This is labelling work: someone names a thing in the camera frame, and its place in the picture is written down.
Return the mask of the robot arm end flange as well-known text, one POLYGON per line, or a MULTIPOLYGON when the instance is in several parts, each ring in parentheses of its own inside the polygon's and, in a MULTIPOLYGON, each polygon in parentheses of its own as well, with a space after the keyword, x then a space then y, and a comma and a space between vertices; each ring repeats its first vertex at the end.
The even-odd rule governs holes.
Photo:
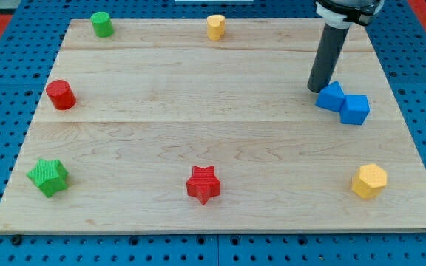
POLYGON ((384 0, 316 0, 316 12, 325 23, 337 29, 352 24, 368 26, 384 7, 384 0))

